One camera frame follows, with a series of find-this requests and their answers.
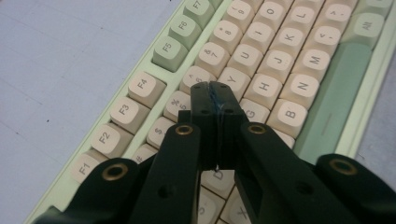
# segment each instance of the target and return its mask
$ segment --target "keycap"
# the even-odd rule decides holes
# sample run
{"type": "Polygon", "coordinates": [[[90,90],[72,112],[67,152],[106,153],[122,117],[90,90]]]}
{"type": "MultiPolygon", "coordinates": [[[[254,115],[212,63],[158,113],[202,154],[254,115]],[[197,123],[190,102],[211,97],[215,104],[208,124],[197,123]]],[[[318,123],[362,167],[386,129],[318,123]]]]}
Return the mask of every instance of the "keycap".
{"type": "Polygon", "coordinates": [[[246,2],[233,1],[227,8],[223,19],[237,25],[244,33],[254,17],[253,8],[246,2]]]}
{"type": "Polygon", "coordinates": [[[363,12],[370,12],[374,14],[382,15],[387,17],[390,7],[392,6],[392,0],[365,0],[359,1],[356,5],[355,14],[360,14],[363,12]]]}
{"type": "Polygon", "coordinates": [[[180,15],[174,18],[169,29],[169,36],[181,43],[186,49],[191,49],[201,32],[201,27],[193,19],[180,15]]]}
{"type": "Polygon", "coordinates": [[[220,21],[209,41],[222,46],[229,54],[233,54],[241,38],[242,31],[235,24],[230,21],[220,21]]]}
{"type": "Polygon", "coordinates": [[[109,158],[120,157],[133,136],[114,123],[102,124],[96,128],[91,145],[109,158]]]}
{"type": "Polygon", "coordinates": [[[129,96],[148,108],[154,107],[166,85],[145,72],[136,73],[128,86],[129,96]]]}
{"type": "Polygon", "coordinates": [[[268,25],[255,21],[247,28],[245,35],[242,37],[241,43],[250,45],[264,54],[275,36],[274,30],[268,25]]]}
{"type": "Polygon", "coordinates": [[[145,144],[137,149],[137,151],[132,156],[132,160],[139,164],[142,161],[145,161],[146,159],[155,155],[157,152],[158,151],[156,148],[150,146],[149,144],[145,144]]]}
{"type": "Polygon", "coordinates": [[[341,38],[341,31],[332,26],[314,27],[310,36],[306,39],[305,49],[323,50],[333,55],[341,38]]]}
{"type": "Polygon", "coordinates": [[[179,110],[191,110],[191,98],[183,91],[175,91],[169,97],[163,115],[173,122],[177,122],[179,110]]]}
{"type": "Polygon", "coordinates": [[[248,211],[242,202],[237,188],[233,188],[233,193],[225,204],[220,217],[232,224],[250,224],[248,211]]]}
{"type": "Polygon", "coordinates": [[[232,67],[226,67],[222,71],[218,82],[228,85],[233,91],[233,95],[235,96],[236,100],[240,101],[242,95],[248,87],[250,77],[232,67]]]}
{"type": "Polygon", "coordinates": [[[126,96],[118,99],[110,110],[111,120],[132,134],[137,133],[148,114],[147,107],[126,96]]]}
{"type": "Polygon", "coordinates": [[[257,74],[245,93],[245,98],[272,109],[282,89],[282,83],[274,77],[257,74]]]}
{"type": "Polygon", "coordinates": [[[270,110],[263,105],[259,105],[250,101],[249,99],[242,99],[240,102],[241,108],[245,111],[247,118],[250,122],[265,123],[268,116],[270,115],[270,110]]]}
{"type": "Polygon", "coordinates": [[[96,150],[88,150],[79,155],[78,160],[73,164],[71,176],[82,183],[91,171],[101,162],[106,161],[107,157],[96,150]]]}
{"type": "Polygon", "coordinates": [[[374,13],[361,13],[352,17],[341,42],[362,43],[371,49],[378,40],[384,17],[374,13]]]}
{"type": "Polygon", "coordinates": [[[348,2],[350,1],[342,1],[341,3],[327,1],[318,16],[316,25],[328,25],[343,33],[353,10],[353,6],[348,5],[348,2]]]}
{"type": "Polygon", "coordinates": [[[165,137],[166,131],[175,123],[164,117],[158,118],[148,131],[147,141],[155,147],[160,148],[163,138],[165,137]]]}
{"type": "Polygon", "coordinates": [[[195,59],[195,65],[204,68],[215,77],[219,77],[229,59],[230,54],[224,48],[215,43],[207,42],[195,59]]]}
{"type": "Polygon", "coordinates": [[[293,57],[287,52],[270,49],[264,56],[257,72],[274,77],[281,83],[285,83],[293,64],[293,57]]]}
{"type": "Polygon", "coordinates": [[[215,13],[215,9],[208,0],[187,1],[183,14],[192,18],[201,29],[204,29],[215,13]]]}
{"type": "Polygon", "coordinates": [[[191,86],[199,82],[210,82],[215,80],[215,76],[207,72],[205,69],[199,66],[191,66],[189,70],[187,70],[187,73],[183,76],[179,89],[190,95],[191,86]]]}
{"type": "Polygon", "coordinates": [[[300,52],[303,43],[305,42],[305,34],[295,28],[281,28],[270,49],[277,49],[287,52],[291,57],[295,58],[300,52]]]}
{"type": "Polygon", "coordinates": [[[304,160],[315,163],[320,155],[334,151],[371,55],[368,46],[357,43],[340,44],[334,53],[316,98],[320,104],[311,106],[294,146],[304,160]]]}
{"type": "Polygon", "coordinates": [[[227,66],[233,67],[249,77],[253,77],[262,61],[262,53],[250,45],[240,44],[236,48],[227,66]]]}
{"type": "Polygon", "coordinates": [[[170,72],[176,72],[186,58],[187,52],[177,40],[163,36],[155,44],[152,61],[170,72]]]}
{"type": "Polygon", "coordinates": [[[201,187],[198,204],[198,224],[215,223],[223,206],[223,199],[201,187]]]}
{"type": "Polygon", "coordinates": [[[254,17],[254,21],[262,22],[276,31],[285,19],[288,10],[288,7],[283,7],[278,2],[265,1],[254,17]]]}
{"type": "Polygon", "coordinates": [[[292,73],[305,74],[321,81],[330,63],[330,55],[319,49],[303,49],[292,73]]]}
{"type": "Polygon", "coordinates": [[[279,97],[302,105],[308,110],[314,102],[318,89],[319,82],[315,78],[303,74],[291,74],[279,97]]]}
{"type": "Polygon", "coordinates": [[[296,103],[279,99],[267,121],[274,129],[296,138],[303,128],[307,110],[296,103]]]}
{"type": "Polygon", "coordinates": [[[227,199],[233,189],[233,173],[234,170],[203,171],[201,184],[227,199]]]}

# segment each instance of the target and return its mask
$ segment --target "table surface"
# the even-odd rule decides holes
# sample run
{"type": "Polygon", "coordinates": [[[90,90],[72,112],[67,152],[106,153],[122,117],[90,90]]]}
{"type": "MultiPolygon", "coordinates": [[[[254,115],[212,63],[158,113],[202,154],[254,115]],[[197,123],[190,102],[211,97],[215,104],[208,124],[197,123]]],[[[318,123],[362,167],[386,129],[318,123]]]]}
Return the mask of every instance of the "table surface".
{"type": "MultiPolygon", "coordinates": [[[[22,223],[180,0],[0,0],[0,223],[22,223]]],[[[357,160],[396,189],[396,59],[357,160]]]]}

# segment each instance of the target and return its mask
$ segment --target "beige keycap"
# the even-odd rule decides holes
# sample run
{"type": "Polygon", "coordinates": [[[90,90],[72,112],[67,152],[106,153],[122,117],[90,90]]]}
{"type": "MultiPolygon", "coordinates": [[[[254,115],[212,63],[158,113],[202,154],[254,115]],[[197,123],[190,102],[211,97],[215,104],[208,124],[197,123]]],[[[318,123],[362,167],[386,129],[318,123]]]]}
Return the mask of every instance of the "beige keycap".
{"type": "Polygon", "coordinates": [[[285,83],[294,64],[294,59],[285,51],[270,49],[265,55],[257,73],[274,77],[281,83],[285,83]]]}
{"type": "Polygon", "coordinates": [[[222,46],[229,54],[233,54],[241,38],[242,31],[235,24],[230,21],[219,21],[209,41],[222,46]]]}
{"type": "Polygon", "coordinates": [[[337,28],[325,25],[314,27],[306,39],[304,48],[323,50],[332,56],[337,49],[340,38],[341,31],[337,28]]]}
{"type": "Polygon", "coordinates": [[[247,32],[242,37],[241,44],[247,44],[258,49],[264,54],[275,36],[275,32],[268,25],[255,21],[247,28],[247,32]]]}
{"type": "Polygon", "coordinates": [[[317,15],[318,12],[311,7],[295,7],[293,5],[282,26],[293,27],[302,31],[304,35],[308,35],[317,15]]]}
{"type": "Polygon", "coordinates": [[[118,99],[111,107],[111,120],[132,134],[137,133],[149,114],[147,107],[126,96],[118,99]]]}
{"type": "Polygon", "coordinates": [[[247,209],[242,202],[238,189],[233,188],[233,192],[225,204],[220,216],[221,219],[230,224],[250,224],[247,209]]]}
{"type": "Polygon", "coordinates": [[[146,140],[151,146],[159,149],[166,131],[168,131],[168,129],[174,124],[175,123],[173,121],[164,117],[158,118],[148,131],[146,140]]]}
{"type": "Polygon", "coordinates": [[[237,25],[244,33],[254,17],[253,8],[243,1],[232,1],[223,19],[237,25]]]}
{"type": "Polygon", "coordinates": [[[242,95],[248,87],[250,77],[245,73],[231,67],[226,67],[221,73],[218,82],[228,85],[233,91],[237,101],[240,101],[242,95]]]}
{"type": "Polygon", "coordinates": [[[78,156],[78,159],[73,164],[71,176],[78,183],[82,183],[97,165],[106,160],[107,157],[94,149],[90,149],[78,156]]]}
{"type": "Polygon", "coordinates": [[[263,105],[259,105],[249,99],[241,100],[241,108],[245,111],[250,122],[265,123],[270,116],[270,110],[263,105]]]}
{"type": "Polygon", "coordinates": [[[292,73],[305,74],[320,82],[330,63],[330,55],[323,50],[304,49],[293,67],[292,73]]]}
{"type": "Polygon", "coordinates": [[[353,7],[347,4],[349,2],[350,1],[342,1],[341,3],[334,3],[332,1],[326,2],[323,9],[320,11],[315,25],[331,26],[343,33],[353,10],[353,7]]]}
{"type": "Polygon", "coordinates": [[[227,66],[233,67],[249,77],[253,77],[260,62],[262,61],[262,53],[250,45],[238,45],[227,66]]]}
{"type": "Polygon", "coordinates": [[[296,138],[303,128],[306,115],[307,111],[302,105],[279,99],[267,124],[282,133],[296,138]]]}
{"type": "Polygon", "coordinates": [[[277,96],[282,90],[282,84],[274,77],[257,74],[245,93],[245,98],[272,109],[277,96]]]}
{"type": "Polygon", "coordinates": [[[254,21],[262,22],[277,31],[288,10],[288,7],[284,8],[278,2],[265,1],[254,17],[254,21]]]}
{"type": "Polygon", "coordinates": [[[233,189],[233,173],[234,170],[203,171],[201,184],[227,199],[233,189]]]}
{"type": "Polygon", "coordinates": [[[319,89],[319,82],[310,76],[291,74],[285,84],[280,98],[292,101],[309,109],[319,89]]]}
{"type": "Polygon", "coordinates": [[[91,136],[91,146],[111,158],[120,157],[133,136],[114,123],[102,124],[91,136]]]}
{"type": "Polygon", "coordinates": [[[282,141],[288,145],[289,148],[293,148],[294,143],[296,142],[296,140],[294,140],[294,138],[292,138],[291,136],[282,133],[280,131],[278,131],[277,129],[274,129],[275,133],[282,139],[282,141]]]}
{"type": "Polygon", "coordinates": [[[132,99],[152,108],[163,94],[165,87],[163,82],[148,73],[137,72],[129,83],[128,92],[132,99]]]}
{"type": "Polygon", "coordinates": [[[281,28],[270,49],[277,49],[287,52],[291,57],[297,57],[305,42],[305,34],[295,28],[281,28]]]}
{"type": "Polygon", "coordinates": [[[190,96],[183,91],[175,91],[169,97],[165,109],[163,111],[163,115],[172,120],[173,122],[177,122],[178,111],[179,110],[190,110],[191,109],[191,98],[190,96]]]}
{"type": "Polygon", "coordinates": [[[216,194],[201,187],[198,204],[198,224],[213,224],[216,222],[224,200],[216,194]]]}
{"type": "Polygon", "coordinates": [[[181,80],[179,89],[190,95],[191,86],[199,82],[210,82],[210,81],[216,81],[215,76],[213,76],[212,74],[210,74],[201,67],[191,66],[189,70],[187,70],[183,79],[181,80]]]}
{"type": "Polygon", "coordinates": [[[146,159],[150,158],[154,154],[156,154],[158,150],[149,144],[145,144],[137,149],[137,151],[132,156],[132,160],[135,161],[137,164],[145,161],[146,159]]]}

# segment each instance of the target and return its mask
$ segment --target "screw hole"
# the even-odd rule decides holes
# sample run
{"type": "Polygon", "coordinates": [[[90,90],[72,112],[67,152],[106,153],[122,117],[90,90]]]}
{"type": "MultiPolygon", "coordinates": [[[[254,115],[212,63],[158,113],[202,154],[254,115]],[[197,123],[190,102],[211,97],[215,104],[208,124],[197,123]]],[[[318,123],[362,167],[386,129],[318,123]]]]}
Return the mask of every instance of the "screw hole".
{"type": "Polygon", "coordinates": [[[107,181],[121,179],[128,172],[128,167],[124,163],[116,163],[108,166],[102,172],[102,178],[107,181]]]}

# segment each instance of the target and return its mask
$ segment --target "mechanical keyboard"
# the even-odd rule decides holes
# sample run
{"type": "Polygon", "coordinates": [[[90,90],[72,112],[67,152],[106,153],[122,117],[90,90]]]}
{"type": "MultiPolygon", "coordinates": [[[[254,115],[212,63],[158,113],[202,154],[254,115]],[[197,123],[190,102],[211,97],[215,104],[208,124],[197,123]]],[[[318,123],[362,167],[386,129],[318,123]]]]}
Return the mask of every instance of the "mechanical keyboard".
{"type": "MultiPolygon", "coordinates": [[[[64,210],[100,162],[160,148],[190,87],[231,87],[302,159],[354,157],[396,45],[393,0],[185,0],[125,78],[27,222],[64,210]]],[[[202,173],[198,223],[249,223],[233,171],[202,173]]]]}

